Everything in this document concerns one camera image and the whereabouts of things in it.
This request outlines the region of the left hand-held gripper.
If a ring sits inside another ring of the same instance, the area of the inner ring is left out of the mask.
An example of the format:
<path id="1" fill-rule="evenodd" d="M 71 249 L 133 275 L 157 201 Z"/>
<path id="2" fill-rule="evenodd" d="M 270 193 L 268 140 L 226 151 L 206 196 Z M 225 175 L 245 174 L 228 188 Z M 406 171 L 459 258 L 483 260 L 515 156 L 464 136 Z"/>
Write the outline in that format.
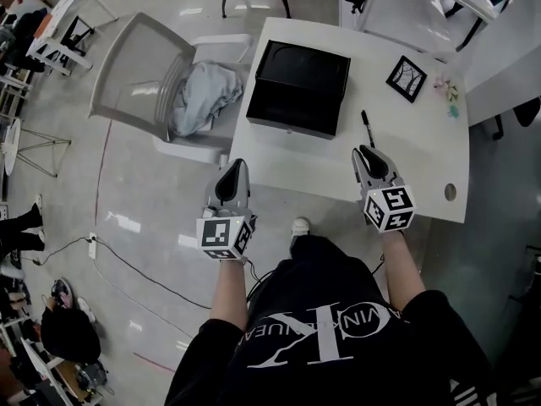
<path id="1" fill-rule="evenodd" d="M 221 167 L 207 185 L 196 233 L 198 249 L 212 260 L 246 262 L 244 253 L 258 218 L 247 208 L 249 197 L 249 168 L 241 158 Z"/>

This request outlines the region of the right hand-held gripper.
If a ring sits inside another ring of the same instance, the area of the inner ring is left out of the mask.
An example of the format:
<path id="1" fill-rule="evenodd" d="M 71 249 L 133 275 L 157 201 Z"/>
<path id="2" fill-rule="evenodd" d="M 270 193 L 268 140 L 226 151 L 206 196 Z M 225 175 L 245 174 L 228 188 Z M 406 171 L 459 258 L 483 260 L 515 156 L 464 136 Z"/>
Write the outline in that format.
<path id="1" fill-rule="evenodd" d="M 360 186 L 358 204 L 367 224 L 373 225 L 379 233 L 409 228 L 417 204 L 395 163 L 382 151 L 360 145 L 352 150 L 352 166 Z"/>

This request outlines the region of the black pen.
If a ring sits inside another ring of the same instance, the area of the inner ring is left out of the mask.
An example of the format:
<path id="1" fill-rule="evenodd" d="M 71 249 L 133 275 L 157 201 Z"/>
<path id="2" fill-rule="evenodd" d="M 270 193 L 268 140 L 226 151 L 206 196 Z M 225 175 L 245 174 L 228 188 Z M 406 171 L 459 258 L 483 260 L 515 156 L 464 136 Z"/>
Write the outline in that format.
<path id="1" fill-rule="evenodd" d="M 368 115 L 365 110 L 361 112 L 361 116 L 362 116 L 363 124 L 365 125 L 368 135 L 369 135 L 369 144 L 372 148 L 375 148 L 374 136 L 373 136 L 372 129 L 369 123 Z"/>

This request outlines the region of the black box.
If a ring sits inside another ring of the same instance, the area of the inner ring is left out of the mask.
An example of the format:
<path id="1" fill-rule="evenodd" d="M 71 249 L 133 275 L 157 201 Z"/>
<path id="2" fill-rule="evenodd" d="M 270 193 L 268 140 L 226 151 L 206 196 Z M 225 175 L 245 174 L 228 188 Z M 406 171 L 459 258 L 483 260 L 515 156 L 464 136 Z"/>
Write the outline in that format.
<path id="1" fill-rule="evenodd" d="M 250 123 L 331 140 L 336 136 L 351 59 L 268 41 L 255 72 Z"/>

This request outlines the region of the person's right forearm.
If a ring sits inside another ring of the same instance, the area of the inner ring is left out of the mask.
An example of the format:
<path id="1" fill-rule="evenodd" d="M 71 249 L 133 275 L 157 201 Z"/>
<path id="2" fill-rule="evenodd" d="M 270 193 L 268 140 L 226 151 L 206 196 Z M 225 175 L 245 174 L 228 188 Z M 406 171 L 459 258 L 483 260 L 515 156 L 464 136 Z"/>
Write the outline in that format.
<path id="1" fill-rule="evenodd" d="M 403 311 L 426 288 L 400 232 L 384 233 L 382 245 L 389 299 L 393 307 Z"/>

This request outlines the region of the person's left forearm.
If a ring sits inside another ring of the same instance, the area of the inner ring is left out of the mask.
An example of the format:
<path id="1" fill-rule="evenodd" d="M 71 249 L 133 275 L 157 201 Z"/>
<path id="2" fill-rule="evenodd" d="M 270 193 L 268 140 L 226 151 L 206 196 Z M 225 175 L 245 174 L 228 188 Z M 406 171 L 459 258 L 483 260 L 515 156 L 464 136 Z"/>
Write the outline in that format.
<path id="1" fill-rule="evenodd" d="M 221 261 L 210 318 L 226 321 L 242 331 L 248 324 L 248 304 L 243 264 L 240 261 Z"/>

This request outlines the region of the grey mesh office chair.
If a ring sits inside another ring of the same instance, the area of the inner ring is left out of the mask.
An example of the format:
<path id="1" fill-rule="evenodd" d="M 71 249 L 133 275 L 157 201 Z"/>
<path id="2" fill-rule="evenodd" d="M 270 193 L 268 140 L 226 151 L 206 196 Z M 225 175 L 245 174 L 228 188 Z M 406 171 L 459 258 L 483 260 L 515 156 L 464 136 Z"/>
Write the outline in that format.
<path id="1" fill-rule="evenodd" d="M 216 63 L 246 85 L 250 67 L 243 58 L 253 45 L 248 34 L 202 36 L 185 41 L 144 13 L 121 30 L 97 75 L 90 115 L 139 129 L 163 154 L 223 166 L 229 161 L 242 101 L 222 107 L 194 134 L 173 131 L 174 110 L 197 63 Z"/>

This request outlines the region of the person's white shoe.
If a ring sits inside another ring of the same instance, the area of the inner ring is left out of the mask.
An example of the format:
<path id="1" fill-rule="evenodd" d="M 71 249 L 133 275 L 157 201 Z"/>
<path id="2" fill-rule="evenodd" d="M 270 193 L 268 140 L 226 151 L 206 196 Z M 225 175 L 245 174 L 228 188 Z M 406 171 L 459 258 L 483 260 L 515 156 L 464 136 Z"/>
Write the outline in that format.
<path id="1" fill-rule="evenodd" d="M 297 238 L 310 234 L 310 222 L 305 217 L 298 217 L 292 223 L 291 244 L 297 240 Z"/>

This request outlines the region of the light blue crumpled cloth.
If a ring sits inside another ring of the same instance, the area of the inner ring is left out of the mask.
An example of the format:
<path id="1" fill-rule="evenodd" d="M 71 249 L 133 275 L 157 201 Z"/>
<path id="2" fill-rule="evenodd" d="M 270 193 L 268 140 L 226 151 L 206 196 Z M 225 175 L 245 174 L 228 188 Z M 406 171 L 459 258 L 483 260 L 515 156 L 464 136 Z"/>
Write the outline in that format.
<path id="1" fill-rule="evenodd" d="M 209 132 L 222 108 L 236 102 L 242 94 L 243 82 L 238 71 L 213 61 L 194 63 L 175 95 L 170 134 L 189 137 Z"/>

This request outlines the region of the person's black trousers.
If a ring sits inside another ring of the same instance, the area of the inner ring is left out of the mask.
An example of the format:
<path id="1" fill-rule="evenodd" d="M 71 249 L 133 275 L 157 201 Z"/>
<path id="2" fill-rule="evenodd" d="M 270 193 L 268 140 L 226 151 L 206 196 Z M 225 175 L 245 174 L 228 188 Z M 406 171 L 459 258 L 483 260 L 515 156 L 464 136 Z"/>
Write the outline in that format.
<path id="1" fill-rule="evenodd" d="M 329 239 L 303 235 L 290 248 L 294 284 L 312 305 L 381 303 L 380 290 L 366 264 Z"/>

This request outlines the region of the person's black printed shirt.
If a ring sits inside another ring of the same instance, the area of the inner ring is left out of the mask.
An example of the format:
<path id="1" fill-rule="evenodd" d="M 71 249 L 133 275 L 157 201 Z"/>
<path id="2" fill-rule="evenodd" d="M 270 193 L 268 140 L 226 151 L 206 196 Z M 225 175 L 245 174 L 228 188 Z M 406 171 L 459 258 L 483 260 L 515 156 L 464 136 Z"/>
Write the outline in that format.
<path id="1" fill-rule="evenodd" d="M 495 406 L 488 361 L 446 296 L 395 310 L 356 260 L 284 261 L 241 330 L 211 319 L 165 406 Z"/>

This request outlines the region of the round white side table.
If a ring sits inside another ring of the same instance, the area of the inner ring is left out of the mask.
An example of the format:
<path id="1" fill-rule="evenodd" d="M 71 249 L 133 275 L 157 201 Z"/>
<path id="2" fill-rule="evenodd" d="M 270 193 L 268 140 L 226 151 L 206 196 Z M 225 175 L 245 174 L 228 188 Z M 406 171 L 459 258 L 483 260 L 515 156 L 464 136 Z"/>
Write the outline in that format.
<path id="1" fill-rule="evenodd" d="M 36 137 L 40 140 L 37 144 L 20 146 L 20 136 L 22 134 L 28 134 Z M 4 141 L 0 142 L 0 153 L 3 156 L 3 169 L 5 174 L 9 177 L 17 161 L 20 161 L 26 165 L 33 167 L 40 173 L 45 174 L 51 178 L 57 178 L 58 171 L 53 167 L 51 170 L 47 170 L 34 161 L 31 161 L 24 155 L 26 151 L 39 150 L 42 148 L 51 147 L 54 149 L 56 146 L 64 145 L 68 147 L 72 145 L 72 140 L 57 137 L 55 135 L 43 134 L 30 129 L 23 129 L 21 126 L 21 120 L 16 118 L 8 127 L 5 133 Z"/>

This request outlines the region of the white rectangular table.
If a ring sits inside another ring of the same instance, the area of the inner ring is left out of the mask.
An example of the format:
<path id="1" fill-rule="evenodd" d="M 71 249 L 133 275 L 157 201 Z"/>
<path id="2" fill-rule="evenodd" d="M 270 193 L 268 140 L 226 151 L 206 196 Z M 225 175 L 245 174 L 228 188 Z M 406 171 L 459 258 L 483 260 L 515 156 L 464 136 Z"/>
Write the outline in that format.
<path id="1" fill-rule="evenodd" d="M 90 30 L 96 30 L 94 26 L 86 23 L 79 15 L 79 6 L 83 0 L 59 0 L 51 9 L 51 12 L 43 19 L 43 26 L 40 26 L 35 33 L 35 37 L 26 52 L 27 57 L 32 57 L 44 63 L 51 69 L 59 73 L 70 76 L 71 71 L 62 66 L 58 61 L 53 61 L 50 55 L 57 53 L 59 57 L 66 57 L 72 60 L 84 69 L 91 69 L 93 64 L 84 56 L 62 44 L 63 37 L 68 31 L 69 26 L 74 20 L 80 21 Z M 113 20 L 117 21 L 119 17 L 105 4 L 103 0 L 93 0 L 105 13 Z"/>

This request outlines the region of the black picture frame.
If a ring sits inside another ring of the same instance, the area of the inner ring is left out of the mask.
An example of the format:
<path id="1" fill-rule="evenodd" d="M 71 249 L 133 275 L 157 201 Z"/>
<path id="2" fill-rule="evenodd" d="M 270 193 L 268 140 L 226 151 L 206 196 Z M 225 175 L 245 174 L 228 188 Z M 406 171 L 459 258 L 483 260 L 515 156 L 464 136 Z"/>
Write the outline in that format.
<path id="1" fill-rule="evenodd" d="M 385 82 L 410 103 L 414 103 L 426 79 L 427 74 L 421 68 L 401 56 Z"/>

